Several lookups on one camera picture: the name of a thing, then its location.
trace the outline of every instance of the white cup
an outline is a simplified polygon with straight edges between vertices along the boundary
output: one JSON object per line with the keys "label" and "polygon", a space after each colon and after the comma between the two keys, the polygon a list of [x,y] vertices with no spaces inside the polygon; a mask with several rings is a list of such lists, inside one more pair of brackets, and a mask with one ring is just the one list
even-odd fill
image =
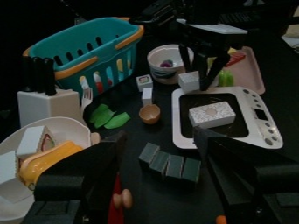
{"label": "white cup", "polygon": [[[194,52],[191,48],[189,48],[189,54],[193,62]],[[162,64],[167,60],[173,61],[173,66],[162,67]],[[147,61],[154,79],[163,84],[177,84],[179,81],[179,74],[186,73],[179,45],[162,45],[157,47],[149,53]]]}

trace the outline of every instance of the teal plastic basket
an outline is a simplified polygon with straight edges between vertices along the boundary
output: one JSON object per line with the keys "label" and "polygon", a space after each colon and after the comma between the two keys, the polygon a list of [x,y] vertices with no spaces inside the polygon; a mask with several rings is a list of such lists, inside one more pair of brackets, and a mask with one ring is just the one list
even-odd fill
{"label": "teal plastic basket", "polygon": [[58,84],[82,95],[93,88],[94,97],[113,88],[134,72],[137,43],[145,27],[129,18],[102,17],[58,32],[33,47],[24,55],[53,58]]}

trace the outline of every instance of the small wooden bowl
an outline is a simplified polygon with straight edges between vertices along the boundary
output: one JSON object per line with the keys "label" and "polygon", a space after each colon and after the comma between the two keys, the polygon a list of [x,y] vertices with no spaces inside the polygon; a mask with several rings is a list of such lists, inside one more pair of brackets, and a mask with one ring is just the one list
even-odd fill
{"label": "small wooden bowl", "polygon": [[139,116],[145,123],[155,124],[161,119],[161,113],[161,108],[155,104],[149,104],[141,108]]}

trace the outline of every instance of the dark block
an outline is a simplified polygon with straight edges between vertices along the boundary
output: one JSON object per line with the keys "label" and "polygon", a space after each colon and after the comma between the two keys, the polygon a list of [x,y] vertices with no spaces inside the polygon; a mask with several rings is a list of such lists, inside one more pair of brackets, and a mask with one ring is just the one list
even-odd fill
{"label": "dark block", "polygon": [[182,183],[183,176],[183,157],[170,155],[169,165],[166,169],[165,180],[167,184],[179,186]]}
{"label": "dark block", "polygon": [[159,150],[155,154],[150,170],[155,178],[165,180],[166,167],[170,160],[170,153]]}
{"label": "dark block", "polygon": [[183,185],[189,188],[195,188],[201,179],[201,167],[202,161],[194,158],[187,157],[183,172],[182,172],[182,181]]}
{"label": "dark block", "polygon": [[139,155],[139,164],[145,170],[150,170],[150,164],[154,161],[155,154],[161,150],[161,146],[154,143],[147,143],[142,154]]}

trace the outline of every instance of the knife handle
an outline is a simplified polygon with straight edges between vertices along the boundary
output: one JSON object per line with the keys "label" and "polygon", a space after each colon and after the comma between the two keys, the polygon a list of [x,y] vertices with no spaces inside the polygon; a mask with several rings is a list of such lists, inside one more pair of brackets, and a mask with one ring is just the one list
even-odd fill
{"label": "knife handle", "polygon": [[33,58],[37,92],[45,92],[45,65],[41,57]]}
{"label": "knife handle", "polygon": [[46,74],[46,94],[47,95],[57,95],[57,88],[55,88],[55,72],[54,72],[54,59],[46,58],[43,59],[45,64],[45,74]]}
{"label": "knife handle", "polygon": [[23,56],[23,81],[24,81],[24,92],[34,92],[34,59],[30,56]]}

